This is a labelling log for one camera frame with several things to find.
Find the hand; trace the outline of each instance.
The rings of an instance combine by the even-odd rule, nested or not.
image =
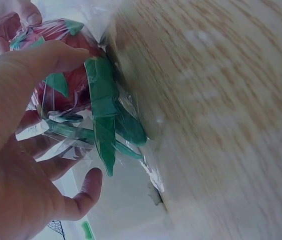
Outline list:
[[[75,161],[56,156],[36,162],[32,156],[48,146],[33,148],[33,143],[46,139],[38,136],[18,142],[14,134],[35,123],[33,112],[23,114],[36,84],[50,73],[79,67],[88,56],[87,50],[60,41],[0,56],[0,239],[30,239],[51,220],[78,220],[99,199],[99,169],[89,171],[74,198],[62,196],[52,181]]]
[[[42,17],[31,0],[0,0],[0,54],[9,51],[9,41],[25,25],[36,25]]]

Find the fingernail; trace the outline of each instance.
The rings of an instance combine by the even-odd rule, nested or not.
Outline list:
[[[28,18],[27,18],[27,24],[28,25],[35,25],[35,24],[38,24],[40,23],[40,15],[37,14],[37,13],[33,13],[32,15],[30,15]]]

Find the wood grain surface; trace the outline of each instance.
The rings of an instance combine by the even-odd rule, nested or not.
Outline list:
[[[282,240],[282,0],[127,0],[113,61],[181,240]]]

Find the red strawberry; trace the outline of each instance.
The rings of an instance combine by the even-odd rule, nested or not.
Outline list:
[[[73,48],[88,49],[91,57],[103,54],[94,39],[86,38],[80,32],[71,35],[64,19],[47,21],[29,28],[26,29],[28,34],[20,44],[21,49],[31,45],[38,38],[44,37],[45,41],[60,40]],[[46,114],[49,111],[62,113],[72,109],[71,112],[75,113],[83,109],[90,109],[90,95],[84,65],[74,71],[64,72],[63,75],[68,86],[68,97],[41,82],[33,93],[32,100],[35,100],[35,105],[41,105]]]

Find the plastic bag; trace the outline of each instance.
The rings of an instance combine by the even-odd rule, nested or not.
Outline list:
[[[114,68],[105,52],[91,34],[82,33],[83,27],[80,22],[64,18],[27,26],[18,31],[10,49],[32,48],[49,40],[59,40],[71,47],[89,50],[90,57],[84,65],[71,72],[50,74],[40,82],[30,104],[48,126],[45,135],[62,136],[67,145],[76,147],[71,159],[81,159],[96,146],[111,176],[116,151],[142,159],[140,154],[117,141],[116,134],[136,146],[144,145],[147,138],[139,121],[119,101]]]

